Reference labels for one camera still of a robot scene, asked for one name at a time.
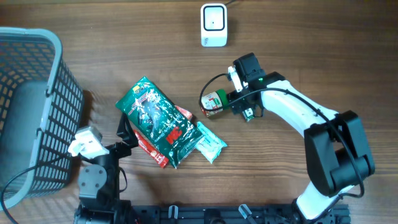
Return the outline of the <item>teal wet wipes packet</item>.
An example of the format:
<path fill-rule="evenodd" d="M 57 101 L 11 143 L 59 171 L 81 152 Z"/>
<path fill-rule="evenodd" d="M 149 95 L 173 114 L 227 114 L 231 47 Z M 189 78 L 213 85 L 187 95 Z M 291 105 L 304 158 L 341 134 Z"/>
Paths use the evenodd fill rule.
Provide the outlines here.
<path fill-rule="evenodd" d="M 212 164 L 220 155 L 222 148 L 228 145 L 200 121 L 197 122 L 197 129 L 202 133 L 203 138 L 195 145 L 195 149 L 199 150 Z"/>

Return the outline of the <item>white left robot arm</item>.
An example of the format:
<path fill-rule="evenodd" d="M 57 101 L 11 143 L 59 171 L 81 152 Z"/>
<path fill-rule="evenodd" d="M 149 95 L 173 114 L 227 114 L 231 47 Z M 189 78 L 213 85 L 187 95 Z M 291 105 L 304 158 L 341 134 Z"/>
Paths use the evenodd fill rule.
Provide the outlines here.
<path fill-rule="evenodd" d="M 121 200 L 120 175 L 125 174 L 119 160 L 131 155 L 137 147 L 135 136 L 126 114 L 121 115 L 117 136 L 120 142 L 104 146 L 101 133 L 92 126 L 79 129 L 68 151 L 89 163 L 78 177 L 79 206 L 74 214 L 75 223 L 140 223 L 131 201 Z"/>

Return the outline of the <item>green 3M glove packet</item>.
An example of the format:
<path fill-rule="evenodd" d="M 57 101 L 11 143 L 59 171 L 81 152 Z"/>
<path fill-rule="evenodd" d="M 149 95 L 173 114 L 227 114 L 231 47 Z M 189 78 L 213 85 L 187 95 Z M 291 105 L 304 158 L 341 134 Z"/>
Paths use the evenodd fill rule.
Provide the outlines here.
<path fill-rule="evenodd" d="M 174 168 L 203 138 L 197 127 L 147 77 L 135 83 L 116 107 Z"/>

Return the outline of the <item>red snack stick packet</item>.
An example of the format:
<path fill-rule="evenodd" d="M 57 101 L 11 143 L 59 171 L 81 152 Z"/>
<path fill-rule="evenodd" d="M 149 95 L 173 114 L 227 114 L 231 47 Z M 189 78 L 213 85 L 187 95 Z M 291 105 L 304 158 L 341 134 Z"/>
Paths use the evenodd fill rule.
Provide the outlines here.
<path fill-rule="evenodd" d="M 139 146 L 151 156 L 153 160 L 159 165 L 160 168 L 165 168 L 166 165 L 169 163 L 169 160 L 160 153 L 154 146 L 152 146 L 137 130 L 133 130 L 134 134 L 138 140 Z"/>

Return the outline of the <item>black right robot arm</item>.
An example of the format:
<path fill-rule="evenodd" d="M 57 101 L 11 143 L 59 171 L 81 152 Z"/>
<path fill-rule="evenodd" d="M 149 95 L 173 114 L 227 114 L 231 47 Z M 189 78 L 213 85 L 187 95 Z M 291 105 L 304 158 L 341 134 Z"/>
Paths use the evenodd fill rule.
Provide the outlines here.
<path fill-rule="evenodd" d="M 277 72 L 266 73 L 253 53 L 228 68 L 235 90 L 227 95 L 234 113 L 270 111 L 304 140 L 310 183 L 292 203 L 291 222 L 315 223 L 345 197 L 361 198 L 375 163 L 360 117 L 328 109 L 296 90 Z"/>

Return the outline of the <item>green lid jar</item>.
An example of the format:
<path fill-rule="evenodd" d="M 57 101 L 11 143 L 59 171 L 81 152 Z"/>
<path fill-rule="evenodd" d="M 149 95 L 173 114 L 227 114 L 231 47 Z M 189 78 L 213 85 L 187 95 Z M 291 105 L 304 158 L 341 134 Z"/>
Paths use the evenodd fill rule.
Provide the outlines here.
<path fill-rule="evenodd" d="M 227 94 L 224 89 L 219 89 L 201 97 L 202 112 L 209 118 L 229 108 Z"/>

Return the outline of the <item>red white tissue packet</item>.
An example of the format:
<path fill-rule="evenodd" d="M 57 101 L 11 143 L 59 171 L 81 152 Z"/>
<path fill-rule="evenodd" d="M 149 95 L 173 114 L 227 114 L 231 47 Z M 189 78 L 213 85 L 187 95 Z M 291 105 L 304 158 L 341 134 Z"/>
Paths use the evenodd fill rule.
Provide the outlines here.
<path fill-rule="evenodd" d="M 192 120 L 193 114 L 192 114 L 191 112 L 189 112 L 188 110 L 186 110 L 186 109 L 184 109 L 184 108 L 182 108 L 182 107 L 179 107 L 179 106 L 177 106 L 177 105 L 175 105 L 175 108 L 176 108 L 181 114 L 183 114 L 184 117 L 186 117 L 189 121 Z"/>

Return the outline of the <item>green battery pack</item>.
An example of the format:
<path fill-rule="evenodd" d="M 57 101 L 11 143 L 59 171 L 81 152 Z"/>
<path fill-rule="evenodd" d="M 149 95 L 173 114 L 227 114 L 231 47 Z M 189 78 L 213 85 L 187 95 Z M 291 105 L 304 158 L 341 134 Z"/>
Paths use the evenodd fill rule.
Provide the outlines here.
<path fill-rule="evenodd" d="M 253 109 L 253 108 L 248 108 L 242 112 L 243 117 L 246 120 L 246 122 L 249 122 L 250 120 L 252 120 L 256 117 L 254 112 L 255 112 L 255 109 Z"/>

